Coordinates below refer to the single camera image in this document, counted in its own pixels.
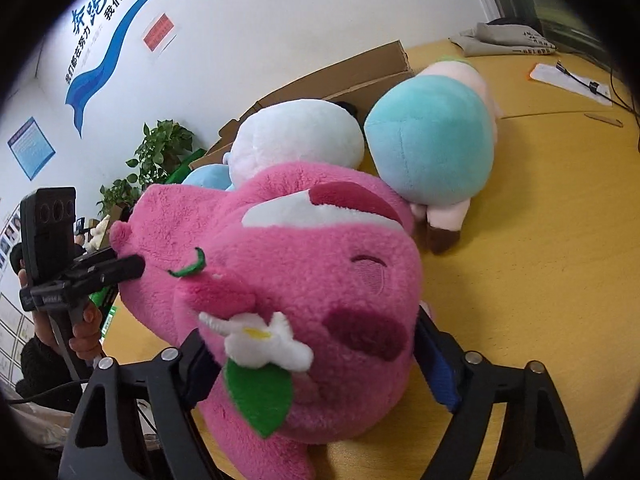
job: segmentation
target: silver screw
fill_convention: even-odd
[[[545,373],[545,365],[540,361],[532,361],[529,363],[529,370],[535,374],[543,374]]]
[[[482,354],[480,352],[467,352],[465,354],[465,361],[470,365],[479,365],[482,362]]]
[[[100,359],[100,362],[98,363],[98,368],[100,368],[100,370],[107,370],[112,366],[113,366],[112,357],[103,357],[102,359]]]
[[[160,354],[160,357],[162,358],[162,361],[173,361],[175,358],[178,357],[178,354],[180,352],[178,352],[177,348],[165,348],[164,350],[162,350],[162,353]]]

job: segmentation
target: pink plush toy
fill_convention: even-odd
[[[308,444],[363,433],[404,393],[422,278],[413,222],[377,177],[296,162],[264,170],[233,193],[151,186],[129,222],[112,227],[118,256],[146,261],[141,279],[120,285],[122,300],[170,344],[197,327],[224,364],[234,347],[212,327],[232,331],[252,313],[259,327],[245,332],[260,340],[282,329],[301,351],[298,360],[271,361],[289,362],[293,394],[268,438],[239,413],[222,374],[200,403],[213,437],[248,480],[312,479]],[[202,271],[171,275],[189,268],[196,247]]]

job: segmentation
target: white flower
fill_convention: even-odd
[[[291,325],[281,312],[275,312],[268,325],[257,314],[237,314],[227,321],[201,312],[198,318],[225,338],[226,355],[241,367],[256,369],[273,363],[290,372],[311,368],[312,349],[293,339]]]

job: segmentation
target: black hair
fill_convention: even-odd
[[[22,264],[20,263],[20,261],[23,259],[24,257],[22,256],[22,242],[18,242],[14,245],[14,248],[11,249],[11,253],[9,254],[9,262],[11,263],[11,268],[14,270],[16,276],[22,268]]]

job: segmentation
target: yellow wooden table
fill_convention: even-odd
[[[442,54],[421,47],[409,51],[409,59],[419,70]],[[523,78],[533,57],[472,62],[508,118],[498,125],[494,171],[472,201],[460,245],[444,256],[424,253],[422,296],[439,328],[463,348],[496,364],[545,363],[588,468],[640,383],[638,128],[623,110]],[[569,57],[564,63],[584,62]],[[487,72],[497,66],[499,73]],[[608,79],[588,64],[574,70]],[[592,120],[584,111],[619,118],[624,127]],[[370,160],[364,169],[372,170]],[[105,350],[132,362],[162,346],[120,309]],[[476,479],[486,478],[503,413],[494,409]],[[373,430],[312,449],[318,479],[420,478],[449,418],[416,368],[402,401]],[[220,467],[239,478],[208,434],[206,440]]]

